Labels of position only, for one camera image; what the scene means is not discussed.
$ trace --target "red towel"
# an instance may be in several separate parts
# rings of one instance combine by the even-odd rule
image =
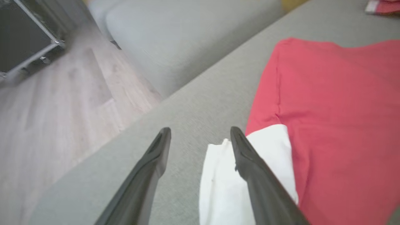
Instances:
[[[288,127],[299,208],[313,225],[386,224],[400,204],[400,41],[277,44],[246,134]]]

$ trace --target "gray fabric upholstery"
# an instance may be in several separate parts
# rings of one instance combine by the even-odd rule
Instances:
[[[88,8],[101,33],[110,41],[114,40],[106,24],[107,13],[119,2],[125,0],[92,0]]]
[[[280,0],[129,0],[109,12],[107,25],[167,97],[282,15]]]
[[[79,164],[43,196],[31,225],[93,224],[162,127],[171,127],[168,165],[150,224],[198,224],[207,144],[244,129],[274,45],[297,37],[355,47],[400,38],[400,20],[364,14],[365,0],[311,0],[244,43]]]

